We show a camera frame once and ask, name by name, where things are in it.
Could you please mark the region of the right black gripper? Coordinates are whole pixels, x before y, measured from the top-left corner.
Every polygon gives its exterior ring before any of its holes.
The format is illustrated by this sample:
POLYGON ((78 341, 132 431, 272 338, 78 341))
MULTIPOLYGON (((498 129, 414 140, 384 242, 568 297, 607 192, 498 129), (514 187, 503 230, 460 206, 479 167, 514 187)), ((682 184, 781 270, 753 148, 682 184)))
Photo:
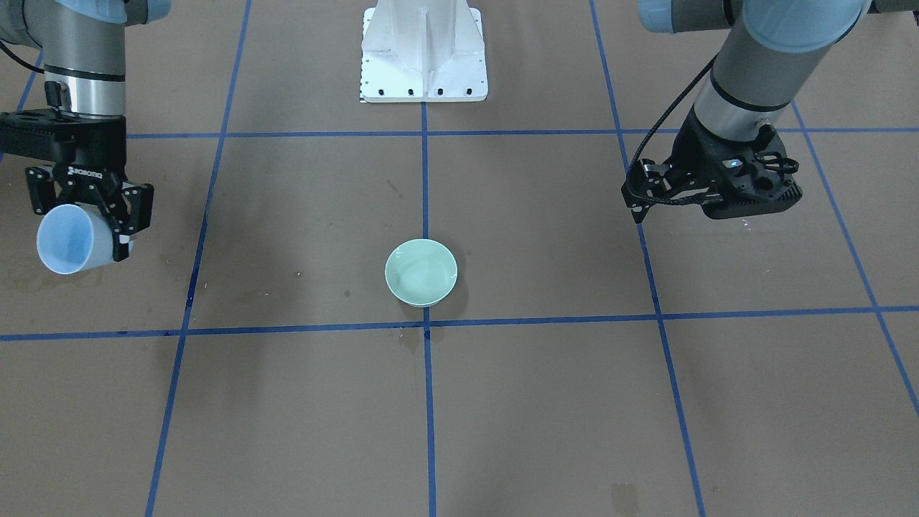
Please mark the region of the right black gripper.
POLYGON ((101 188, 101 215, 111 234, 112 259, 125 261, 132 238, 150 227, 154 205, 154 186, 125 182, 127 118, 83 118, 50 110, 66 122, 60 141, 66 145, 67 157, 62 163, 49 162, 65 167, 25 169, 32 212, 46 215, 57 206, 73 203, 67 167, 101 174, 102 179, 116 179, 121 186, 101 188))

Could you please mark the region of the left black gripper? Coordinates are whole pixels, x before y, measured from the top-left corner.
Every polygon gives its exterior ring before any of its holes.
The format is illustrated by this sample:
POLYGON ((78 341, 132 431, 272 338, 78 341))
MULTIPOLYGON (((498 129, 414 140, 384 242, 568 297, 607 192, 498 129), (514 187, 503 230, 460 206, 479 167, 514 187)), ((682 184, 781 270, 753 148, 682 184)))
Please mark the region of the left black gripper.
POLYGON ((784 212, 802 198, 794 179, 800 164, 770 124, 756 128, 752 141, 732 141, 703 127, 692 111, 664 164, 664 197, 692 191, 715 220, 784 212))

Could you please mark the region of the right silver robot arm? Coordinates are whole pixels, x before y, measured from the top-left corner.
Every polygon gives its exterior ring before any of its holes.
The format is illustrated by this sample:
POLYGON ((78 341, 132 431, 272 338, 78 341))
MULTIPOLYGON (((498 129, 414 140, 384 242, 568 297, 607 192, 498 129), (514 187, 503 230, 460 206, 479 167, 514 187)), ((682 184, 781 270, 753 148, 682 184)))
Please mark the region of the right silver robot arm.
POLYGON ((128 27, 164 19, 169 1, 4 1, 2 50, 40 50, 46 107, 2 114, 2 153, 25 170, 42 217, 36 248, 60 275, 125 261, 150 226, 154 187, 128 179, 128 27))

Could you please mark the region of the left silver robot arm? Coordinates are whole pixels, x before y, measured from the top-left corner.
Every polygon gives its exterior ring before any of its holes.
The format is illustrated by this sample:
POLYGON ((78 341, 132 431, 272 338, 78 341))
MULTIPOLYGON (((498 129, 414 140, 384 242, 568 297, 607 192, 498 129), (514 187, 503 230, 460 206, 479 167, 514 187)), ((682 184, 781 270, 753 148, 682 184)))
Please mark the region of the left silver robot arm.
POLYGON ((713 220, 772 215, 802 198, 775 122, 831 47, 867 14, 915 1, 640 1, 649 32, 728 32, 675 103, 699 89, 669 157, 634 154, 621 187, 635 223, 657 205, 698 205, 713 220))

